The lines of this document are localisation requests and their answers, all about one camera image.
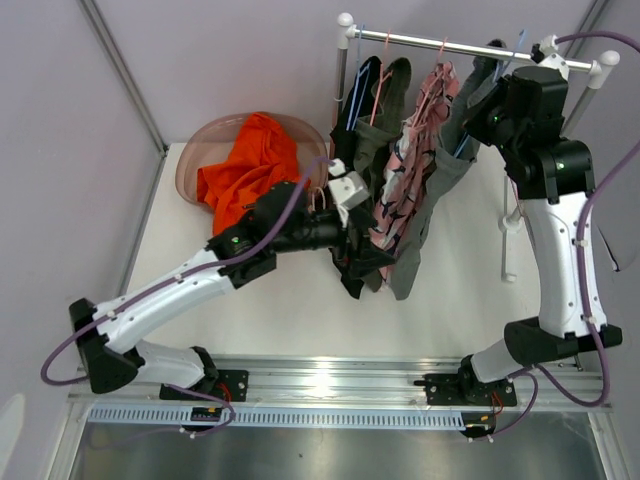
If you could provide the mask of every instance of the orange cloth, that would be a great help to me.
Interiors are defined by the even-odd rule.
[[[213,234],[235,225],[272,185],[297,182],[296,143],[273,118],[253,113],[240,129],[227,158],[198,169],[197,197],[215,211]]]

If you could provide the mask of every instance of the white tabletop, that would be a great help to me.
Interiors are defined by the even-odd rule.
[[[212,213],[175,188],[184,144],[173,144],[131,277],[138,288],[202,248]],[[328,251],[280,255],[276,271],[170,321],[147,340],[199,345],[215,354],[340,357],[461,357],[502,336],[508,321],[537,315],[538,270],[526,233],[515,284],[501,280],[503,161],[483,148],[479,161],[436,206],[409,299],[390,290],[352,299]]]

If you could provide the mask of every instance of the white wall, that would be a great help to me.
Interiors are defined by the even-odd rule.
[[[640,2],[615,0],[598,29],[638,38],[639,18]],[[590,146],[599,180],[640,139],[640,54],[611,40],[590,40],[581,57],[597,58],[602,51],[611,48],[620,52],[621,63],[574,132],[574,137]],[[609,357],[612,401],[627,448],[632,454],[640,444],[640,417],[637,413],[640,403],[639,182],[640,158],[635,158],[601,197],[594,210],[595,223],[602,230],[622,270],[614,273],[610,262],[600,259],[602,268],[598,272],[598,282],[607,286],[602,296],[609,322],[624,329],[623,345],[610,350]],[[632,455],[630,460],[640,474],[638,456]]]
[[[70,302],[116,293],[159,160],[74,1],[0,2],[0,65],[0,409],[26,396],[4,478],[31,480],[67,395],[40,366],[71,333]]]
[[[328,136],[336,59],[336,18],[353,14],[370,29],[484,44],[515,45],[575,31],[591,0],[98,0],[167,141],[186,141],[223,115],[267,110],[303,118]],[[365,42],[363,56],[381,54]],[[434,52],[407,55],[414,92]],[[471,62],[452,56],[462,77]],[[350,50],[353,77],[355,42]]]

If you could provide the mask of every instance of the perforated metal strip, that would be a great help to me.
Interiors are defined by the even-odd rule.
[[[192,407],[95,405],[88,421],[96,423],[212,425],[191,420]],[[228,419],[224,411],[221,421]],[[236,407],[238,427],[357,428],[392,430],[464,430],[459,412],[426,410],[336,410]]]

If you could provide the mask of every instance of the gray floor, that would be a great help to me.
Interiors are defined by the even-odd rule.
[[[160,433],[96,450],[145,429],[94,425],[84,434],[71,478],[605,479],[583,414],[531,415],[494,444],[469,445],[454,432],[240,427],[196,440]]]

